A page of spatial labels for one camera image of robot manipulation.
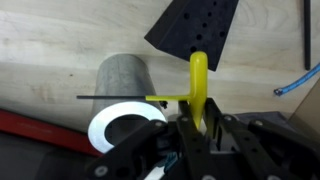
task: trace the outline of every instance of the wood grain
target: wood grain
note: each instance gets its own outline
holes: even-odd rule
[[[96,71],[107,57],[136,54],[158,94],[188,91],[189,64],[154,49],[144,35],[170,0],[0,1],[0,107],[85,131]],[[302,1],[240,0],[209,95],[224,112],[296,109],[319,75],[283,97],[274,88],[305,71]],[[319,62],[320,1],[312,1],[312,65]],[[165,114],[176,113],[170,103]]]

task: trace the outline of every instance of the yellow plastic object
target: yellow plastic object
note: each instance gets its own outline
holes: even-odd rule
[[[147,101],[188,101],[193,120],[199,129],[203,108],[207,99],[208,57],[195,52],[190,58],[190,93],[176,96],[146,96]]]

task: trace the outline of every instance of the red object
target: red object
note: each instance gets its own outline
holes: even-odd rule
[[[92,147],[87,135],[1,109],[0,131],[47,142],[93,156],[102,155]]]

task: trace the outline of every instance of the wooden table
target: wooden table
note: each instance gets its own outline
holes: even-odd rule
[[[86,131],[97,69],[130,53],[149,66],[158,94],[188,91],[189,64],[144,39],[170,0],[1,0],[0,107]],[[305,73],[302,1],[240,0],[209,95],[223,112],[290,116],[319,75],[275,97]],[[320,1],[312,1],[312,65],[319,62]],[[176,113],[169,104],[166,115]]]

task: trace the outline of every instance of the screw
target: screw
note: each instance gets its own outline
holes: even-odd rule
[[[275,176],[275,175],[269,175],[267,180],[281,180],[281,178],[279,178],[278,176]]]
[[[162,126],[162,123],[161,123],[161,122],[156,122],[155,125],[158,126],[158,127],[160,127],[160,126]]]
[[[183,117],[181,120],[187,122],[189,119],[187,117]]]
[[[259,126],[263,125],[263,123],[261,121],[256,121],[255,123],[256,123],[256,125],[259,125]]]
[[[211,175],[204,175],[201,180],[216,180],[216,178]]]
[[[94,174],[97,177],[102,177],[108,173],[108,167],[107,166],[99,166],[94,170]]]
[[[231,120],[232,120],[232,117],[230,117],[230,116],[225,116],[224,119],[227,120],[227,121],[231,121]]]

